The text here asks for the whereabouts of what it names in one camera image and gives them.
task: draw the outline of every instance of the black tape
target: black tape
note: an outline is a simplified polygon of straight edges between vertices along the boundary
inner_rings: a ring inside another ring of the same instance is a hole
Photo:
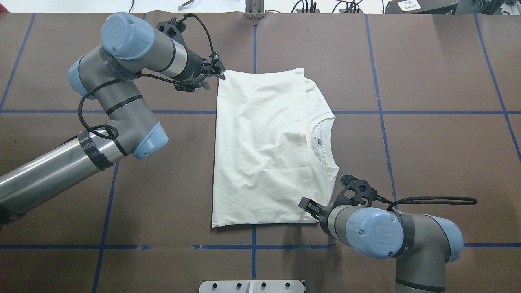
[[[407,282],[405,280],[398,279],[398,278],[396,278],[396,283],[403,285],[405,287],[414,288],[414,289],[423,290],[423,291],[436,292],[436,293],[445,292],[445,287],[433,287],[433,286],[421,285],[421,284]]]
[[[96,144],[86,130],[78,133],[78,142],[85,154],[98,169],[103,171],[113,166],[113,163],[111,163],[107,157],[98,150]]]
[[[110,115],[110,114],[112,114],[112,112],[114,112],[115,110],[117,110],[117,109],[119,109],[119,108],[121,108],[121,107],[123,107],[123,106],[125,106],[125,105],[127,105],[127,104],[130,104],[130,103],[134,102],[135,100],[139,100],[139,99],[142,99],[142,98],[143,98],[143,96],[140,95],[140,94],[139,94],[139,95],[135,95],[135,96],[133,96],[133,97],[130,97],[130,98],[128,98],[128,99],[126,99],[126,100],[124,100],[124,101],[122,101],[122,102],[119,102],[119,103],[117,103],[116,105],[110,107],[110,109],[108,109],[107,111],[105,111],[105,113],[107,113],[107,115]]]
[[[393,256],[395,258],[400,257],[413,248],[414,245],[414,235],[416,234],[416,228],[414,227],[413,217],[409,214],[405,214],[402,212],[397,212],[394,210],[396,215],[399,215],[401,219],[400,222],[403,228],[403,244],[400,250]]]

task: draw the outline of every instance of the metal bracket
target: metal bracket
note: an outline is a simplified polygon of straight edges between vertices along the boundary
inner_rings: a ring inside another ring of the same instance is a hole
[[[342,176],[342,185],[345,186],[345,188],[340,192],[337,199],[335,200],[333,204],[333,208],[348,204],[348,205],[364,205],[366,202],[363,199],[367,200],[367,207],[371,206],[371,203],[376,199],[378,196],[378,191],[376,189],[369,186],[369,183],[365,180],[358,180],[352,175],[344,175]],[[355,194],[353,197],[348,199],[345,196],[346,191],[351,190]]]
[[[306,282],[299,280],[204,281],[199,293],[306,293]]]
[[[246,0],[246,18],[264,18],[264,0]]]

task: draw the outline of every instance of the blue joint cap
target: blue joint cap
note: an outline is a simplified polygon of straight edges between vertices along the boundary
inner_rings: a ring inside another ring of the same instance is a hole
[[[69,83],[70,86],[77,92],[81,94],[81,96],[84,96],[87,94],[87,90],[81,83],[80,79],[80,61],[85,55],[81,56],[78,61],[76,61],[72,67],[69,69]],[[96,98],[94,96],[88,96],[88,99],[95,100]]]
[[[167,142],[168,136],[161,127],[161,123],[158,122],[132,154],[138,159],[146,158],[148,155],[164,147]]]
[[[351,247],[370,258],[391,257],[403,243],[403,228],[396,216],[376,207],[354,212],[345,231]]]
[[[451,247],[451,256],[447,262],[453,262],[459,259],[461,252],[463,251],[463,235],[461,234],[460,229],[454,222],[446,218],[439,218],[431,215],[426,216],[433,218],[434,221],[441,226],[443,232],[445,232],[445,235],[447,236],[449,246]]]
[[[117,12],[101,27],[101,44],[112,56],[134,60],[150,50],[154,43],[154,28],[141,18]]]

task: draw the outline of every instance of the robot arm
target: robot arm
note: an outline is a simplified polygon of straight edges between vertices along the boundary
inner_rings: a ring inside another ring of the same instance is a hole
[[[211,62],[187,48],[181,35],[186,17],[161,22],[157,29],[128,13],[107,18],[101,30],[102,46],[71,67],[69,82],[81,95],[99,101],[110,118],[106,125],[111,127],[83,130],[77,138],[0,177],[0,224],[19,219],[129,154],[145,158],[168,142],[132,80],[145,76],[141,70],[147,68],[171,77],[177,90],[194,91],[209,88],[203,80],[207,76],[224,78],[224,66],[211,41]]]
[[[335,203],[322,206],[302,198],[299,207],[318,219],[327,235],[360,254],[396,258],[397,293],[445,292],[445,263],[457,260],[463,250],[458,227],[444,218],[370,207],[379,196],[366,181],[344,175],[342,184],[345,189]],[[346,198],[347,190],[355,196]],[[362,198],[368,200],[368,207]]]

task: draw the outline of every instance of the table surface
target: table surface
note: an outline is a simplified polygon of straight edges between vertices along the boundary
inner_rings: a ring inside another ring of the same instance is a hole
[[[136,14],[155,26],[173,14]],[[99,44],[108,14],[0,15],[0,174],[81,130],[69,67]],[[339,177],[387,198],[471,196],[474,206],[405,205],[455,222],[465,238],[449,292],[520,292],[520,17],[200,14],[228,69],[303,67],[336,115]],[[183,34],[208,55],[194,21]],[[316,224],[211,229],[217,80],[138,88],[170,138],[7,225],[5,292],[197,292],[203,280],[304,279],[308,292],[393,292],[394,260],[374,260]],[[95,101],[91,125],[107,120]],[[340,191],[337,185],[333,195]]]

